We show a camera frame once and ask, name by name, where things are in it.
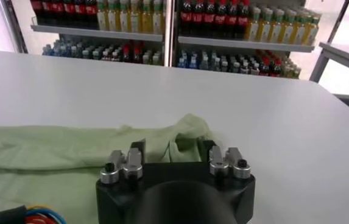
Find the soda bottle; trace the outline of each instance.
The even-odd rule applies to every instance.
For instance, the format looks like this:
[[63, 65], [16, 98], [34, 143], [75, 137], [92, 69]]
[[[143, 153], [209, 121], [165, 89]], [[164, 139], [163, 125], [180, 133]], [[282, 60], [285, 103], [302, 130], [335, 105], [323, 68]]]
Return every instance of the soda bottle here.
[[208, 0], [204, 13], [204, 35], [208, 36], [214, 29], [215, 22], [215, 0]]
[[85, 0], [75, 0], [74, 3], [79, 27], [88, 27]]
[[39, 1], [39, 0], [30, 0], [30, 4], [32, 6], [33, 11], [35, 12], [38, 24], [40, 25], [40, 24], [46, 23], [45, 22], [43, 5], [42, 5], [41, 1]]
[[192, 5], [190, 0], [184, 0], [181, 10], [181, 24], [180, 32], [181, 34], [189, 34], [191, 30], [192, 21]]
[[216, 16], [215, 16], [215, 37], [224, 37], [224, 22], [225, 22], [225, 17], [227, 13], [227, 8], [226, 8], [226, 0], [220, 0], [220, 4], [218, 8], [216, 9]]
[[238, 11], [238, 26], [236, 28], [235, 38], [243, 40], [246, 28], [249, 24], [249, 0], [243, 0], [243, 7]]
[[55, 18], [56, 25], [65, 25], [65, 8], [62, 0], [52, 0], [51, 2], [52, 16]]
[[88, 27], [92, 29], [98, 29], [97, 20], [97, 1], [86, 0], [86, 18], [88, 20]]
[[228, 38], [235, 37], [235, 29], [237, 23], [238, 0], [232, 0], [228, 8], [227, 16], [225, 18], [225, 25], [227, 27], [225, 36]]
[[192, 13], [192, 29], [193, 35], [199, 35], [201, 33], [204, 16], [204, 0], [197, 0], [197, 4], [194, 6]]

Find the wire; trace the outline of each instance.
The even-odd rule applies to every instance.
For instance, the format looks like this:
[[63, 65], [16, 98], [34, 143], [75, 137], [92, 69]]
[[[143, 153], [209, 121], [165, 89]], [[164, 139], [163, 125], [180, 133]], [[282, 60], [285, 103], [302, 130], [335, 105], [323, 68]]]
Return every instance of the wire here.
[[46, 209], [46, 208], [28, 210], [26, 212], [26, 216], [37, 215], [38, 213], [51, 215], [55, 217], [60, 224], [66, 224], [66, 221], [64, 220], [64, 218], [62, 218], [62, 216], [60, 216], [58, 213], [54, 212], [53, 210]]

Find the bottle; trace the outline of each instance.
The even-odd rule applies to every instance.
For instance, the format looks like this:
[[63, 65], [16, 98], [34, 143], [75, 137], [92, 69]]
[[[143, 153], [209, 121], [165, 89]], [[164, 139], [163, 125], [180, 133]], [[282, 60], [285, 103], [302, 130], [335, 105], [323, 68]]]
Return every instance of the bottle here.
[[88, 18], [86, 17], [86, 2], [85, 0], [75, 0], [76, 18], [79, 27], [88, 27]]
[[140, 12], [138, 0], [131, 0], [131, 32], [142, 32], [142, 13]]
[[306, 28], [306, 33], [304, 34], [303, 37], [303, 42], [302, 44], [311, 46], [314, 44], [316, 34], [318, 33], [319, 30], [319, 23], [320, 17], [314, 16], [312, 18], [312, 22], [308, 24]]
[[161, 0], [154, 0], [153, 33], [162, 34], [162, 8]]
[[225, 17], [226, 17], [226, 0], [220, 0], [220, 4], [218, 8], [216, 9], [216, 16], [215, 16], [215, 37], [224, 37], [224, 31], [225, 31]]
[[189, 34], [192, 21], [192, 5], [190, 0], [184, 0], [181, 10], [180, 33]]
[[269, 76], [269, 59], [264, 58], [263, 66], [259, 70], [259, 75], [261, 75], [261, 76]]
[[267, 41], [270, 43], [277, 43], [278, 36], [280, 36], [281, 25], [283, 21], [284, 11], [278, 9], [276, 12], [275, 21], [272, 23], [270, 27], [269, 35], [267, 37]]
[[63, 7], [62, 0], [51, 1], [52, 16], [56, 20], [56, 25], [65, 25], [65, 8]]
[[296, 16], [296, 12], [291, 10], [288, 11], [287, 21], [283, 23], [280, 36], [278, 37], [279, 43], [289, 44], [289, 39], [294, 29], [293, 22], [294, 22], [295, 16]]
[[120, 24], [121, 32], [131, 32], [131, 13], [128, 0], [120, 0]]
[[301, 44], [303, 42], [304, 32], [306, 30], [307, 15], [302, 13], [298, 16], [294, 31], [292, 32], [290, 44]]
[[267, 36], [269, 35], [270, 30], [270, 20], [272, 19], [272, 13], [270, 9], [265, 10], [265, 18], [264, 21], [260, 24], [258, 28], [258, 33], [256, 40], [260, 42], [266, 42]]
[[243, 40], [246, 28], [249, 25], [249, 0], [243, 0], [243, 7], [238, 12], [238, 27], [236, 29], [235, 38]]
[[197, 4], [194, 6], [194, 10], [192, 12], [192, 34], [200, 35], [202, 31], [202, 22], [204, 15], [204, 0], [197, 0]]
[[259, 75], [259, 64], [254, 63], [253, 67], [250, 69], [250, 74], [251, 75]]
[[246, 28], [245, 39], [249, 41], [255, 41], [256, 35], [259, 27], [259, 14], [261, 10], [257, 7], [253, 8], [253, 19], [250, 21]]
[[143, 0], [142, 30], [143, 33], [152, 33], [152, 14], [149, 0]]
[[236, 32], [236, 22], [238, 19], [238, 0], [232, 0], [230, 6], [227, 10], [227, 16], [225, 18], [226, 33], [227, 38], [234, 38]]
[[86, 18], [88, 20], [88, 27], [91, 29], [98, 29], [99, 22], [97, 20], [97, 1], [86, 0]]
[[97, 20], [100, 30], [109, 30], [108, 1], [97, 0]]
[[121, 30], [120, 28], [120, 11], [116, 5], [116, 0], [109, 0], [108, 6], [108, 21], [109, 21], [109, 30], [117, 31]]
[[43, 9], [43, 5], [40, 0], [30, 0], [30, 4], [32, 6], [33, 11], [35, 12], [38, 24], [45, 24], [46, 17]]
[[208, 0], [208, 3], [205, 7], [204, 14], [204, 23], [203, 23], [203, 35], [210, 35], [211, 30], [214, 29], [215, 21], [215, 0]]

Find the metal shelf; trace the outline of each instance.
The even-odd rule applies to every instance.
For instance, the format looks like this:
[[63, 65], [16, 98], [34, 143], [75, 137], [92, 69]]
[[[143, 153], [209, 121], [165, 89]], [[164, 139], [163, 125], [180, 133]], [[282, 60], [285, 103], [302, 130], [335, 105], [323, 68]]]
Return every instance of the metal shelf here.
[[126, 33], [126, 32], [114, 32], [114, 31], [103, 31], [103, 30], [89, 30], [89, 29], [78, 29], [69, 27], [58, 27], [58, 26], [42, 26], [42, 25], [31, 25], [33, 31], [46, 32], [46, 33], [60, 33], [67, 35], [87, 36], [87, 37], [102, 37], [102, 38], [115, 38], [115, 39], [128, 39], [128, 40], [143, 40], [143, 41], [154, 41], [162, 42], [162, 35], [157, 34], [146, 34], [146, 33]]
[[290, 52], [311, 52], [314, 49], [314, 46], [249, 42], [249, 41], [239, 41], [239, 40], [223, 40], [223, 39], [185, 37], [185, 36], [179, 36], [178, 42], [181, 44], [198, 44], [198, 45], [206, 45], [206, 46], [236, 47], [236, 48], [261, 49], [261, 50], [271, 50], [271, 51], [290, 51]]

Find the light green cloth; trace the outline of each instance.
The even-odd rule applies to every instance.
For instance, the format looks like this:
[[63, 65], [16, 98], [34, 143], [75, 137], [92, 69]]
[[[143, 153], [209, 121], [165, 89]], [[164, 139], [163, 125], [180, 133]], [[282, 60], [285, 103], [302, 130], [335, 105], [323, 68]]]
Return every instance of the light green cloth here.
[[95, 184], [112, 150], [146, 140], [147, 162], [198, 161], [206, 122], [187, 114], [158, 129], [0, 127], [0, 210], [48, 205], [68, 223], [97, 223]]

